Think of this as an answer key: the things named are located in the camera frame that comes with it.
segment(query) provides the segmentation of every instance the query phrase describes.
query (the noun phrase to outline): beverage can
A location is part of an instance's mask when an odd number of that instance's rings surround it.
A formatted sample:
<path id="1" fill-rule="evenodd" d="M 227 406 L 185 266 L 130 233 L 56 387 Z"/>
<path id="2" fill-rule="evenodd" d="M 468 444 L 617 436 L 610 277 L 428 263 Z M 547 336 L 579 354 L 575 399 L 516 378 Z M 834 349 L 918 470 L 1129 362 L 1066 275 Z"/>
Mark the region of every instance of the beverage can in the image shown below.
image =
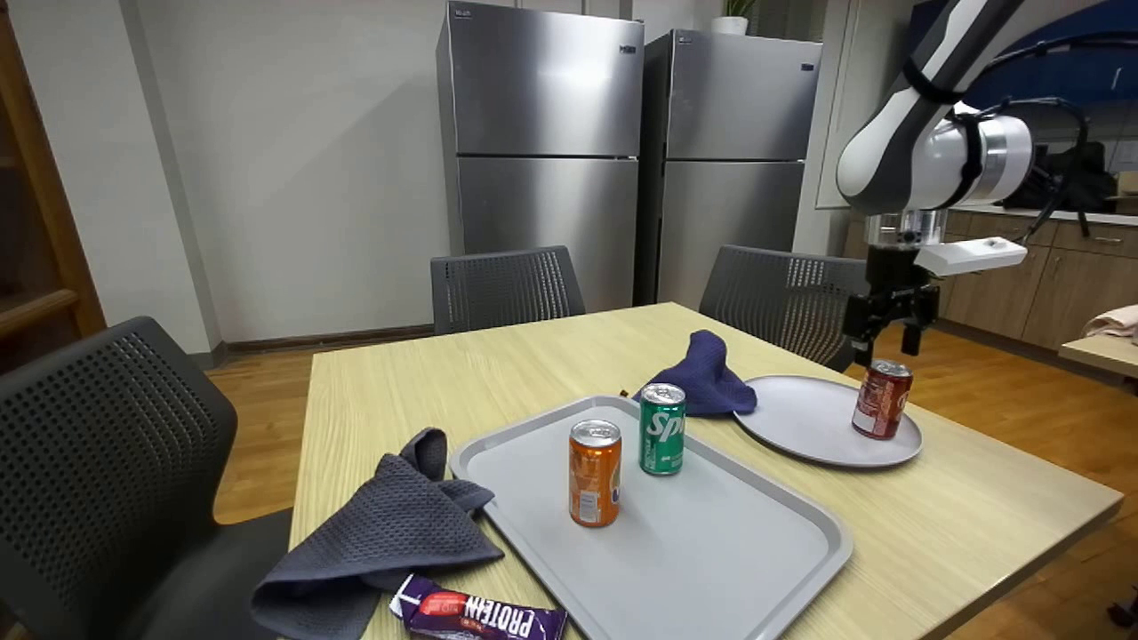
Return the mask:
<path id="1" fill-rule="evenodd" d="M 648 384 L 641 391 L 641 470 L 648 475 L 676 475 L 682 470 L 686 396 L 676 384 Z"/>
<path id="2" fill-rule="evenodd" d="M 862 431 L 877 440 L 893 440 L 911 384 L 913 384 L 911 366 L 893 362 L 893 358 L 877 358 L 867 366 L 862 391 L 856 391 L 856 406 L 853 406 L 853 421 L 852 421 L 853 431 Z"/>
<path id="3" fill-rule="evenodd" d="M 570 431 L 570 514 L 579 527 L 610 527 L 619 514 L 624 436 L 610 421 L 585 421 Z"/>

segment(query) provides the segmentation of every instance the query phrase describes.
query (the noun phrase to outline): gray chair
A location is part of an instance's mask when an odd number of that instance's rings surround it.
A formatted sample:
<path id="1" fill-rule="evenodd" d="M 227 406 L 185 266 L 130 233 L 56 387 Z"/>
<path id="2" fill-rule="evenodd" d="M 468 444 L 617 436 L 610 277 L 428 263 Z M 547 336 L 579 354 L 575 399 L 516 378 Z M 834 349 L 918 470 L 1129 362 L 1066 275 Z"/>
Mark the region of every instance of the gray chair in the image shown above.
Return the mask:
<path id="1" fill-rule="evenodd" d="M 585 312 L 567 246 L 430 258 L 436 329 L 477 329 Z"/>
<path id="2" fill-rule="evenodd" d="M 289 511 L 215 521 L 236 409 L 155 320 L 0 378 L 0 605 L 31 637 L 271 637 Z"/>
<path id="3" fill-rule="evenodd" d="M 853 362 L 845 333 L 848 298 L 864 293 L 864 258 L 724 246 L 702 310 L 829 371 L 848 371 Z"/>

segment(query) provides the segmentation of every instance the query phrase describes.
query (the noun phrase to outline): white wall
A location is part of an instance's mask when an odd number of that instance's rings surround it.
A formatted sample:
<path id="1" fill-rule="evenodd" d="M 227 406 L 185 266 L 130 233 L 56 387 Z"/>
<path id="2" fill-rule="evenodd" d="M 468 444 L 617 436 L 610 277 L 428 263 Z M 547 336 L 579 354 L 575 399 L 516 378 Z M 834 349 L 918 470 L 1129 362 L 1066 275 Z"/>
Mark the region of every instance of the white wall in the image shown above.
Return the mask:
<path id="1" fill-rule="evenodd" d="M 836 187 L 836 160 L 853 131 L 882 105 L 898 76 L 898 46 L 911 0 L 829 0 L 815 124 L 797 207 L 797 251 L 834 251 L 848 200 Z"/>
<path id="2" fill-rule="evenodd" d="M 656 39 L 715 6 L 634 13 Z M 193 351 L 430 320 L 428 258 L 447 250 L 444 0 L 15 0 L 15 13 L 112 316 L 149 310 Z"/>
<path id="3" fill-rule="evenodd" d="M 215 345 L 117 0 L 11 0 L 11 20 L 112 323 Z"/>
<path id="4" fill-rule="evenodd" d="M 430 320 L 444 2 L 139 0 L 227 340 Z"/>

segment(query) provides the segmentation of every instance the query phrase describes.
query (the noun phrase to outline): navy cloth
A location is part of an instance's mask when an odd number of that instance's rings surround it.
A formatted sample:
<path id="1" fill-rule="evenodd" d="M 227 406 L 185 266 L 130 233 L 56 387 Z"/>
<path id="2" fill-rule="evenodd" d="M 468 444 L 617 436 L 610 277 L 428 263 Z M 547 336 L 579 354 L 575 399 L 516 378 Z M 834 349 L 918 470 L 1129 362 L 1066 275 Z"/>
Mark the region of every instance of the navy cloth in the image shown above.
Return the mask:
<path id="1" fill-rule="evenodd" d="M 252 594 L 258 621 L 286 637 L 362 637 L 407 572 L 502 558 L 472 521 L 496 494 L 444 480 L 444 458 L 443 431 L 386 454 L 377 475 L 267 572 Z"/>
<path id="2" fill-rule="evenodd" d="M 651 378 L 651 384 L 682 387 L 686 415 L 746 415 L 759 409 L 753 387 L 727 366 L 727 345 L 713 329 L 693 329 L 686 354 L 674 371 Z"/>

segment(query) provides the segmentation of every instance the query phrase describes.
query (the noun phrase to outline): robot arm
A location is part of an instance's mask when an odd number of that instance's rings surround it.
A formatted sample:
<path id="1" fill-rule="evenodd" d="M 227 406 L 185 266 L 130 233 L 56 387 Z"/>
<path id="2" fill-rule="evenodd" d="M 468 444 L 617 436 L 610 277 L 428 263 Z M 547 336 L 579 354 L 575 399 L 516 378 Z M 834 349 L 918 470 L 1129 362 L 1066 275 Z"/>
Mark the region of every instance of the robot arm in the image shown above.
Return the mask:
<path id="1" fill-rule="evenodd" d="M 840 191 L 853 208 L 891 213 L 867 246 L 867 296 L 848 307 L 856 362 L 871 362 L 880 329 L 903 320 L 903 351 L 920 349 L 935 320 L 933 277 L 1014 266 L 1025 250 L 1007 239 L 943 243 L 961 200 L 999 201 L 1033 170 L 1033 131 L 961 104 L 975 76 L 1014 39 L 1096 0 L 949 0 L 885 105 L 848 142 Z"/>
<path id="2" fill-rule="evenodd" d="M 1033 166 L 1019 117 L 980 117 L 961 92 L 1014 39 L 1096 0 L 955 0 L 941 9 L 885 105 L 848 142 L 840 191 L 856 208 L 945 208 L 1007 200 Z"/>

